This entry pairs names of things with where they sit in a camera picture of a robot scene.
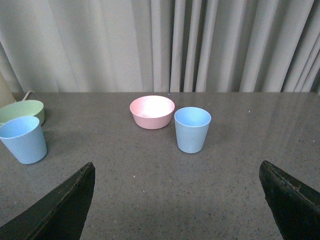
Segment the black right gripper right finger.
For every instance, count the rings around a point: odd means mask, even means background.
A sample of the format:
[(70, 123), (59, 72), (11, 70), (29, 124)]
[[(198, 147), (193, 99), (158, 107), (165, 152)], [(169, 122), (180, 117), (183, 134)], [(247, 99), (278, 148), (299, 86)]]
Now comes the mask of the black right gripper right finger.
[(318, 240), (320, 193), (266, 160), (259, 179), (282, 238)]

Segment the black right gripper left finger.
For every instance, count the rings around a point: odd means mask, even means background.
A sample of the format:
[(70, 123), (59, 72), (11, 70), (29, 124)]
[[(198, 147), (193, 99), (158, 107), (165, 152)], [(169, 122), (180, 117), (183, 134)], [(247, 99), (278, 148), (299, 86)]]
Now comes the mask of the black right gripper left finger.
[(95, 187), (96, 169), (88, 162), (71, 177), (1, 226), (2, 240), (78, 240)]

